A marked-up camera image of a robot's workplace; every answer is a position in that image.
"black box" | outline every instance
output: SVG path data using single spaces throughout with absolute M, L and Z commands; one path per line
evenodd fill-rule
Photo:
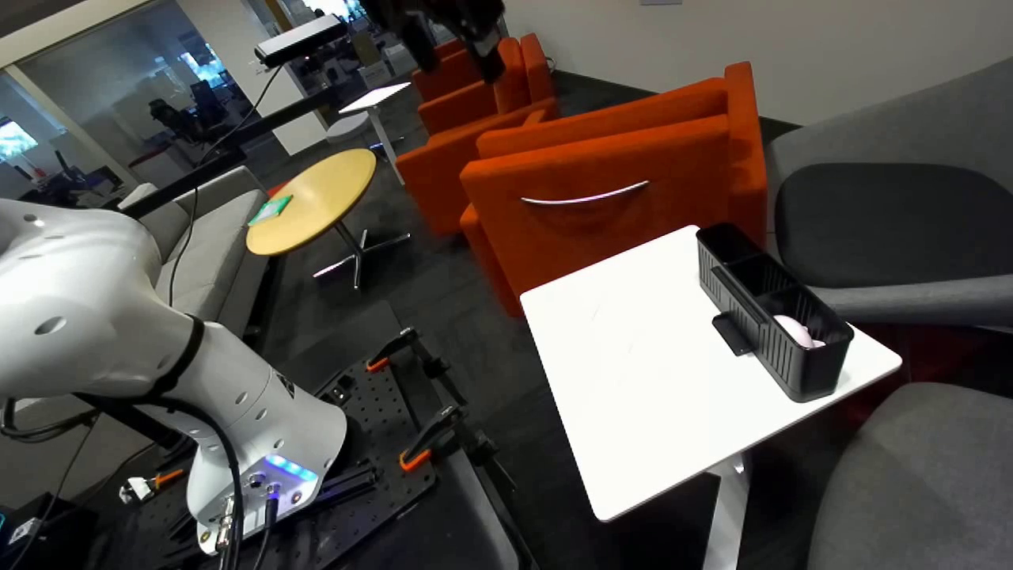
M 735 225 L 698 230 L 697 243 L 698 288 L 722 310 L 715 331 L 730 353 L 753 353 L 795 403 L 832 393 L 856 335 L 852 327 Z M 803 348 L 774 316 L 792 316 L 821 345 Z

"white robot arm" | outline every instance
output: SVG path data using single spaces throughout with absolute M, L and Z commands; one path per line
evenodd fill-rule
M 152 275 L 159 250 L 132 220 L 0 200 L 0 397 L 126 398 L 193 437 L 188 506 L 215 556 L 235 494 L 218 434 L 254 536 L 266 488 L 278 491 L 278 519 L 314 505 L 347 418 L 288 387 L 225 327 L 172 310 Z

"table base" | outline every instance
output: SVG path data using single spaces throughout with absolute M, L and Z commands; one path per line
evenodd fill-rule
M 718 497 L 708 519 L 703 570 L 735 570 L 751 505 L 748 455 L 728 455 L 725 462 L 711 467 L 708 475 L 718 480 Z
M 330 266 L 320 266 L 314 272 L 314 280 L 323 280 L 330 272 L 338 272 L 343 266 L 351 266 L 351 288 L 361 291 L 361 266 L 371 255 L 378 250 L 387 250 L 387 246 L 397 246 L 397 243 L 405 243 L 411 242 L 411 231 L 409 234 L 400 234 L 400 239 L 389 239 L 389 242 L 378 242 L 378 243 L 366 243 L 371 242 L 371 231 L 365 230 L 356 239 L 344 230 L 344 225 L 335 225 L 335 231 L 351 243 L 351 255 L 330 262 Z
M 387 129 L 384 129 L 384 120 L 381 120 L 378 108 L 371 108 L 366 118 L 371 118 L 371 124 L 374 124 L 374 135 L 378 135 L 378 139 L 381 139 L 381 147 L 384 147 L 384 155 L 387 155 L 391 174 L 397 174 L 400 183 L 405 188 L 405 177 L 403 177 L 403 171 L 400 171 L 400 152 L 391 152 L 391 142 L 389 142 L 389 137 L 387 137 Z

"floor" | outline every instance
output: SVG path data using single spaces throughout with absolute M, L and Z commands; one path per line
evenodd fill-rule
M 641 93 L 557 73 L 557 95 L 562 113 L 580 113 Z M 389 103 L 384 118 L 389 135 L 403 139 L 400 152 L 423 142 L 411 93 Z M 771 139 L 792 128 L 765 120 L 763 129 Z M 330 152 L 335 150 L 314 147 L 282 162 L 278 150 L 259 147 L 250 168 L 271 188 Z M 366 262 L 361 295 L 347 288 L 347 272 L 325 281 L 310 280 L 317 266 L 343 258 L 335 234 L 275 259 L 254 316 L 254 348 L 284 364 L 361 310 L 387 301 L 400 325 L 418 327 L 427 345 L 454 364 L 455 385 L 470 398 L 470 421 L 496 442 L 503 467 L 519 481 L 517 519 L 539 566 L 698 566 L 715 486 L 697 480 L 615 525 L 594 524 L 525 325 L 496 309 L 459 239 L 442 242 L 423 231 L 389 165 L 378 171 L 347 225 L 351 231 L 371 230 L 378 234 L 416 231 L 416 242 Z M 1007 368 L 999 364 L 1013 353 L 986 333 L 981 333 L 981 345 L 986 358 L 985 364 L 981 358 L 971 361 L 964 378 L 981 382 L 986 389 L 1004 389 Z M 821 491 L 852 424 L 849 418 L 823 414 L 756 449 L 741 566 L 803 566 Z

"chair backrest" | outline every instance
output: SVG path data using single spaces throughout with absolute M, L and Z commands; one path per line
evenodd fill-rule
M 547 57 L 543 57 L 543 52 L 542 52 L 539 34 L 519 40 L 519 52 L 523 52 L 523 61 L 525 61 L 528 99 L 532 99 L 532 103 L 554 99 L 557 88 L 554 88 L 554 84 L 551 84 Z
M 470 162 L 462 188 L 514 295 L 730 212 L 728 118 Z
M 365 65 L 365 68 L 384 61 L 371 31 L 351 31 L 351 52 L 354 52 L 356 65 Z
M 374 61 L 374 65 L 365 65 L 356 68 L 356 80 L 366 87 L 366 88 L 381 88 L 391 80 L 387 61 Z
M 455 48 L 449 54 L 439 54 L 439 68 L 423 73 L 411 73 L 411 87 L 418 88 L 422 103 L 435 103 L 447 93 L 455 93 L 462 87 L 481 84 L 478 68 L 466 48 Z
M 649 95 L 640 103 L 627 103 L 616 108 L 600 108 L 588 113 L 574 113 L 547 124 L 517 128 L 517 129 L 489 129 L 478 139 L 481 155 L 510 155 L 525 150 L 562 147 L 575 139 L 594 139 L 612 135 L 631 135 L 678 120 L 697 120 L 728 111 L 725 80 L 707 80 L 682 88 L 670 88 L 660 95 Z
M 449 54 L 459 54 L 459 52 L 466 52 L 466 43 L 447 43 L 447 46 L 436 46 L 436 57 L 442 61 L 442 57 L 449 57 Z
M 932 88 L 808 124 L 771 142 L 768 183 L 779 189 L 783 181 L 808 165 L 918 162 L 981 171 L 1013 189 L 1010 93 L 1013 57 Z
M 519 111 L 532 103 L 525 80 L 525 57 L 517 40 L 496 46 L 503 57 L 503 75 L 494 84 L 494 103 L 499 113 Z
M 737 193 L 730 223 L 753 239 L 765 242 L 765 147 L 760 129 L 753 68 L 735 65 L 725 70 L 728 84 L 728 124 L 730 124 L 730 189 Z
M 403 43 L 384 48 L 384 61 L 391 70 L 391 75 L 411 75 L 418 70 L 416 57 Z

